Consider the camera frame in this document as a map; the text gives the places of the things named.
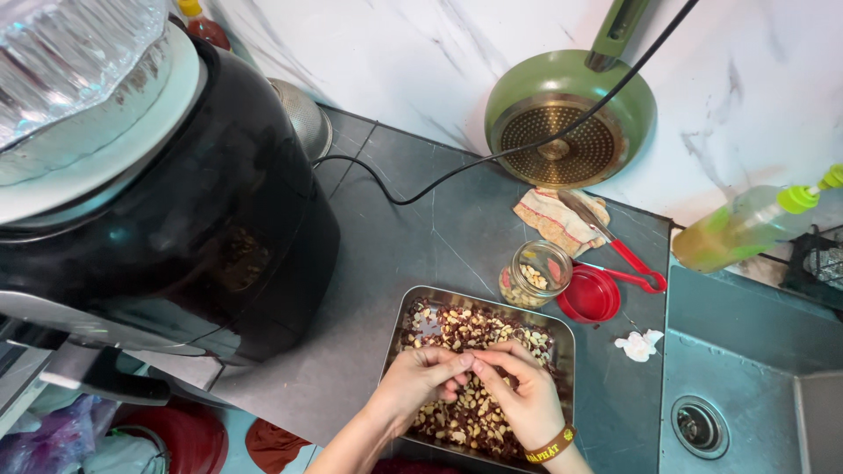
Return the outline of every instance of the metal colander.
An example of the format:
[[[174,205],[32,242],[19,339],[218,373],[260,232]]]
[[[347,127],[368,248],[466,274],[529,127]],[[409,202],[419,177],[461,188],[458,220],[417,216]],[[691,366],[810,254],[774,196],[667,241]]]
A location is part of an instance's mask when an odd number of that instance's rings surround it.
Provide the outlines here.
[[[281,103],[298,140],[302,143],[304,154],[308,159],[321,158],[328,154],[333,130],[325,111],[320,109],[312,99],[301,89],[281,79],[269,78],[272,88],[281,98]]]
[[[572,94],[541,94],[506,109],[491,130],[492,152],[547,138],[575,121],[593,101]],[[628,142],[617,120],[601,110],[565,137],[510,154],[501,164],[530,184],[575,189],[613,175],[626,161]]]

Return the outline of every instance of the green frying pan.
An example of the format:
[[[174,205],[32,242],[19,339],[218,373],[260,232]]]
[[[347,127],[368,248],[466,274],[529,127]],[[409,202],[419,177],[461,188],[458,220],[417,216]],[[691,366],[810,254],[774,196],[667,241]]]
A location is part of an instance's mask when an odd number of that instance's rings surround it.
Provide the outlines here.
[[[486,141],[493,153],[560,131],[629,72],[620,54],[649,0],[615,0],[591,51],[552,51],[507,71],[486,104]],[[641,150],[656,118],[656,100],[636,76],[599,112],[565,137],[500,158],[521,180],[555,188],[595,185]]]

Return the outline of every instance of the black air fryer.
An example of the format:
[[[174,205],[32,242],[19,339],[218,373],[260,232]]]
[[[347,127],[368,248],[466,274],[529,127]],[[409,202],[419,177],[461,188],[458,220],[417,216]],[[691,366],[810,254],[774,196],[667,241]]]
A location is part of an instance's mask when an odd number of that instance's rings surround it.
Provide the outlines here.
[[[207,81],[154,156],[0,226],[0,337],[82,361],[54,359],[54,379],[96,391],[108,377],[90,367],[114,347],[266,360],[301,337],[328,286],[339,227],[281,101],[245,62],[192,40]],[[118,383],[99,389],[160,395]]]

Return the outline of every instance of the hand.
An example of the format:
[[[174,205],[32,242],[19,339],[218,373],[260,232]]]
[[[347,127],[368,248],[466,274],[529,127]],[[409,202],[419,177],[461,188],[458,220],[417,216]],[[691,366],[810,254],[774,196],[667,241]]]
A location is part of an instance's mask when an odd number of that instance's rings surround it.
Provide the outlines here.
[[[537,450],[565,427],[565,417],[550,374],[517,341],[500,342],[475,356],[471,368],[486,390],[497,398],[518,441],[526,450]],[[493,366],[518,378],[513,390]]]
[[[456,390],[468,383],[465,371],[474,361],[470,353],[444,347],[407,349],[389,366],[366,409],[388,417],[393,435],[401,436],[422,405],[437,398],[457,399]]]

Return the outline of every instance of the green bottle cap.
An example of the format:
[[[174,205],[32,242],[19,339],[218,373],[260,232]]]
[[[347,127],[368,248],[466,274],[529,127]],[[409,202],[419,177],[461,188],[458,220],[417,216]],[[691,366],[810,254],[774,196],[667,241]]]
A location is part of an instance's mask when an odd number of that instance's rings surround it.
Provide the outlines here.
[[[843,187],[843,164],[832,164],[823,180],[817,183],[817,187],[823,191],[833,187]]]
[[[776,194],[776,202],[791,214],[801,214],[817,206],[819,194],[811,194],[811,186],[790,186]]]

